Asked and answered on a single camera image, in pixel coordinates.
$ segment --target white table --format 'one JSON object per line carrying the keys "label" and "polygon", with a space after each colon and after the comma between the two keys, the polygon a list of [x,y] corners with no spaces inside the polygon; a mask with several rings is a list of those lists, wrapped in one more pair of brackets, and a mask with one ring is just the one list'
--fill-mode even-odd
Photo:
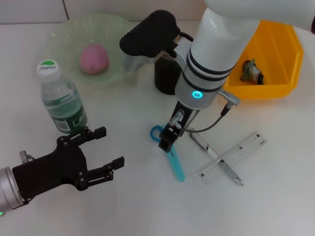
{"label": "white table", "polygon": [[[38,48],[58,24],[0,26],[0,167],[52,152],[60,133],[32,78]],[[198,22],[180,22],[194,35]],[[223,154],[252,132],[268,144],[234,170],[240,187],[225,176],[206,185],[196,171],[209,159],[184,135],[176,144],[188,179],[175,180],[164,153],[150,139],[153,125],[168,121],[176,98],[154,86],[153,66],[137,83],[101,91],[76,83],[92,128],[107,137],[82,150],[93,169],[124,156],[114,181],[78,192],[63,185],[0,218],[1,235],[23,236],[313,236],[315,234],[315,37],[297,31],[305,47],[300,83],[281,100],[244,101],[203,135]],[[220,114],[217,98],[200,112],[194,128]]]}

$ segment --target pen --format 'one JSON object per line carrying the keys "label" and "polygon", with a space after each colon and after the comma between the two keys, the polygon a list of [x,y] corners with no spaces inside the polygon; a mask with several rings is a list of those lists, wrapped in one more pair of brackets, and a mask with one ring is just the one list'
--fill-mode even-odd
{"label": "pen", "polygon": [[[194,140],[195,143],[204,151],[207,152],[214,159],[220,159],[219,155],[210,147],[210,145],[198,134],[198,133],[190,133],[190,137]],[[222,170],[233,180],[235,180],[239,185],[243,186],[243,182],[241,178],[232,170],[232,168],[222,159],[218,162],[218,165],[222,168]]]}

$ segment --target water bottle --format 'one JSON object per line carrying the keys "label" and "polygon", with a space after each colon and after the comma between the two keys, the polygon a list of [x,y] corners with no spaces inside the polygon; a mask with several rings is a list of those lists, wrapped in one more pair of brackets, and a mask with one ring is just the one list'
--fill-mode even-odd
{"label": "water bottle", "polygon": [[77,88],[60,71],[54,60],[42,61],[37,72],[41,78],[41,98],[57,129],[65,134],[77,134],[87,123]]}

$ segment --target clear ruler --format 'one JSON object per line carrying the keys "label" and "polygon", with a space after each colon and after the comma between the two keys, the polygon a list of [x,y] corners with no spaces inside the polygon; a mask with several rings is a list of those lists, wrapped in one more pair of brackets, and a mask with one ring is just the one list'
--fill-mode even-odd
{"label": "clear ruler", "polygon": [[266,142],[267,140],[260,133],[255,132],[248,139],[242,141],[221,157],[218,157],[213,149],[210,148],[211,150],[209,149],[208,153],[215,159],[215,161],[199,173],[200,177],[202,177],[207,184],[212,183],[224,175],[224,171],[218,165],[218,162],[221,159],[223,159],[230,167],[233,167],[259,149]]}

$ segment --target bottle cap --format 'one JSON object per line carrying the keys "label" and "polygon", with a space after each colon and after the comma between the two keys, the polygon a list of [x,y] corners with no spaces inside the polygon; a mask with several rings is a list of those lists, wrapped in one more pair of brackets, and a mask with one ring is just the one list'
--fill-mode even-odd
{"label": "bottle cap", "polygon": [[44,60],[37,66],[37,73],[42,82],[52,82],[60,78],[58,63],[54,60]]}

